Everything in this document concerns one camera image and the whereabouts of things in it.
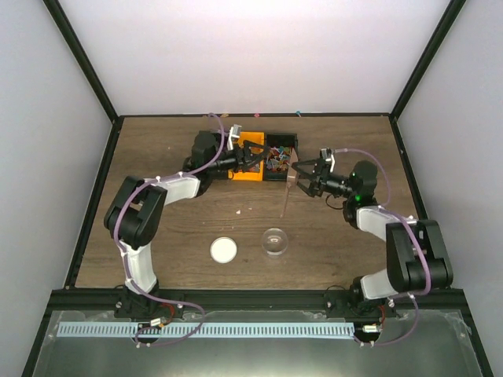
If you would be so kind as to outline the brown slotted scoop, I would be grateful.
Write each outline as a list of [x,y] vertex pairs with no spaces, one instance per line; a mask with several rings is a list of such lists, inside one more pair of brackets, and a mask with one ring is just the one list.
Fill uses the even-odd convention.
[[296,163],[298,161],[299,161],[299,158],[298,158],[297,152],[293,148],[292,151],[291,151],[290,160],[288,161],[288,171],[287,171],[287,177],[286,177],[286,186],[285,186],[285,192],[284,192],[284,196],[283,196],[283,204],[282,204],[282,210],[281,210],[280,218],[283,218],[285,216],[285,214],[286,214],[289,193],[290,193],[291,189],[296,186],[296,183],[297,183],[298,173],[292,167],[292,165],[293,165],[293,163]]

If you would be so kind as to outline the orange candy bin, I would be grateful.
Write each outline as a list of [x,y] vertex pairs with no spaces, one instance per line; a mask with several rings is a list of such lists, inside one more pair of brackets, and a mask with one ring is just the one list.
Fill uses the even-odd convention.
[[[266,141],[265,134],[263,132],[251,132],[251,131],[245,131],[240,135],[240,138],[238,140],[238,145],[243,148],[243,142],[245,140],[253,141],[255,143],[264,145]],[[257,157],[246,157],[246,161],[251,161]],[[238,170],[237,172],[229,170],[227,177],[232,180],[232,181],[262,181],[263,180],[263,173],[243,173]]]

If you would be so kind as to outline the black bin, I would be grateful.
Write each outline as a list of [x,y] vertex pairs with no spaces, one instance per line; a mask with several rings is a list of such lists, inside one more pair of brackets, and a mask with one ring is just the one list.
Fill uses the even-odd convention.
[[297,134],[265,133],[268,154],[264,161],[264,181],[286,181],[293,152],[298,149]]

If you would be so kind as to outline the clear plastic cup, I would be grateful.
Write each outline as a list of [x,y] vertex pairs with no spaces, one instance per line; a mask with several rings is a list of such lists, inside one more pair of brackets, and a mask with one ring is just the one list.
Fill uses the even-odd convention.
[[261,246],[267,255],[277,257],[286,252],[288,236],[282,229],[267,229],[261,238]]

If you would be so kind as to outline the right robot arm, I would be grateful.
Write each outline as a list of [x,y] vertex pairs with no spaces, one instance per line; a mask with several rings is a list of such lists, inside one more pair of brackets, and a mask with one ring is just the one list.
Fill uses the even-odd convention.
[[308,196],[328,193],[343,198],[345,222],[385,243],[385,268],[354,279],[351,311],[365,317],[377,307],[377,301],[448,288],[453,283],[453,268],[439,223],[405,218],[376,200],[380,163],[360,160],[347,176],[336,174],[335,165],[334,157],[319,157],[295,162],[292,169],[298,187]]

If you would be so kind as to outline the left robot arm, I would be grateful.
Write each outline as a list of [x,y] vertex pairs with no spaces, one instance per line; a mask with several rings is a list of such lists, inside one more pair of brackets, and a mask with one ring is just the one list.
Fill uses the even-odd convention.
[[165,206],[203,195],[215,179],[245,173],[261,165],[269,147],[264,134],[238,136],[229,132],[200,131],[182,170],[163,178],[128,176],[107,210],[105,228],[119,248],[125,286],[136,293],[134,309],[152,317],[160,309],[158,284],[152,267],[151,244]]

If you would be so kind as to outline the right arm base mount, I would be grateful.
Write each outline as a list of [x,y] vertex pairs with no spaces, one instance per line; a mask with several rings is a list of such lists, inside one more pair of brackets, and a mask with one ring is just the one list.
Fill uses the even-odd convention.
[[386,308],[386,303],[382,298],[365,300],[357,288],[346,289],[334,284],[325,289],[322,298],[328,317],[379,320],[393,313],[392,309]]

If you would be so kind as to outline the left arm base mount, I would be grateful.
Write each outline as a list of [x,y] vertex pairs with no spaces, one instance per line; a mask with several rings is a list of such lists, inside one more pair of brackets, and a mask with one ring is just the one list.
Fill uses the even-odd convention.
[[115,317],[132,320],[150,320],[157,317],[180,318],[183,308],[158,302],[124,288],[116,302]]

